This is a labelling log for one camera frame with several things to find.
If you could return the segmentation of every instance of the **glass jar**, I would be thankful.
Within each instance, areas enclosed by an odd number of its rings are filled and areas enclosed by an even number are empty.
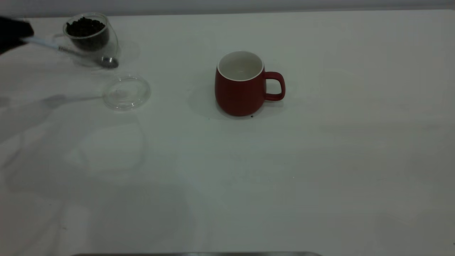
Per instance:
[[[66,30],[68,25],[72,25],[74,21],[78,21],[83,17],[91,20],[97,20],[105,26],[100,31],[89,36],[69,35]],[[63,34],[68,39],[67,42],[69,43],[69,46],[83,55],[93,57],[117,57],[117,35],[115,34],[109,19],[104,14],[87,12],[76,15],[65,22],[63,25]]]

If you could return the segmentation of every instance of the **coffee bean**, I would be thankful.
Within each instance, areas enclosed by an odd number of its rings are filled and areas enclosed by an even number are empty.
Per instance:
[[[87,19],[82,17],[74,21],[72,24],[66,24],[66,32],[70,36],[85,37],[94,35],[106,27],[105,24],[99,20]],[[109,30],[104,30],[96,36],[84,39],[71,38],[74,45],[81,50],[97,51],[102,49],[109,41]]]

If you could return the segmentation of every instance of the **clear plastic lid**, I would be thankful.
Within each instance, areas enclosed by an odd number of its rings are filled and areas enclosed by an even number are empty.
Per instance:
[[[103,92],[104,104],[114,110],[131,110],[143,105],[150,97],[150,86],[139,75],[117,74]]]

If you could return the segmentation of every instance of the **white table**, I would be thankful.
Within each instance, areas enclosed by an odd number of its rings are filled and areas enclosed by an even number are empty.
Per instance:
[[[453,11],[110,19],[118,71],[152,87],[135,111],[96,98],[111,72],[0,56],[0,255],[455,254]],[[31,20],[48,40],[65,21]],[[282,102],[218,110],[234,50],[283,74]]]

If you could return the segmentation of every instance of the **wall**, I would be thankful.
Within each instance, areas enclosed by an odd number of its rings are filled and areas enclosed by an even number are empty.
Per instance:
[[[87,11],[108,15],[237,13],[327,9],[436,9],[455,0],[2,0],[0,15],[70,16]]]

